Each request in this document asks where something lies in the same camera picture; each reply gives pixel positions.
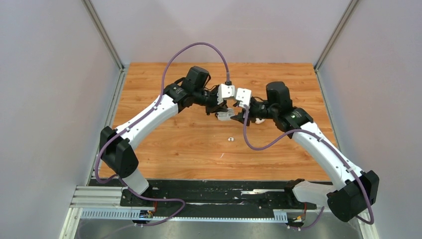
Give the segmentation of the white oval charging case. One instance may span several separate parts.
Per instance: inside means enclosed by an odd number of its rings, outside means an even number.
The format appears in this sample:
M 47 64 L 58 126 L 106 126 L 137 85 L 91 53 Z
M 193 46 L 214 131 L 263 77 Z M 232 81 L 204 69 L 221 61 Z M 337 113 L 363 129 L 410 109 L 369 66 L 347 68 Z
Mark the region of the white oval charging case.
M 230 121 L 231 117 L 234 116 L 234 111 L 230 109 L 226 112 L 217 112 L 215 116 L 219 121 Z

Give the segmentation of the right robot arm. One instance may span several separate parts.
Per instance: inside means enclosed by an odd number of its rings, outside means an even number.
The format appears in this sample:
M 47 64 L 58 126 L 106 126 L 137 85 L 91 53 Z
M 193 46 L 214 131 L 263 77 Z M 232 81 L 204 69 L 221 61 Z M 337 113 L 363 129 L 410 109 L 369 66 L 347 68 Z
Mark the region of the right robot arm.
M 322 167 L 332 186 L 298 179 L 284 194 L 287 206 L 296 208 L 302 203 L 329 207 L 341 221 L 357 218 L 372 225 L 375 222 L 372 205 L 376 201 L 379 177 L 374 171 L 363 171 L 347 159 L 322 133 L 314 119 L 302 108 L 295 107 L 289 88 L 284 82 L 266 85 L 267 98 L 257 101 L 249 89 L 230 86 L 223 90 L 223 99 L 234 98 L 242 112 L 233 119 L 243 123 L 243 137 L 249 148 L 265 150 L 284 137 L 293 139 Z M 282 135 L 266 146 L 253 146 L 247 137 L 248 123 L 256 119 L 272 119 Z

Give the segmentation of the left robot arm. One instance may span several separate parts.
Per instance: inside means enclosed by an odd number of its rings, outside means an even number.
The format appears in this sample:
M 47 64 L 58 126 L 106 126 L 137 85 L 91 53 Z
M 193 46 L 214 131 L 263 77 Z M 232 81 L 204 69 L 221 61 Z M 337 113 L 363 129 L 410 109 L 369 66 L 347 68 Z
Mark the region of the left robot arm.
M 220 91 L 225 84 L 206 87 L 209 72 L 199 66 L 167 85 L 146 109 L 115 129 L 105 127 L 100 133 L 99 158 L 131 188 L 133 199 L 141 206 L 152 201 L 149 183 L 138 169 L 136 148 L 155 128 L 193 104 L 204 106 L 206 114 L 226 112 L 226 100 Z

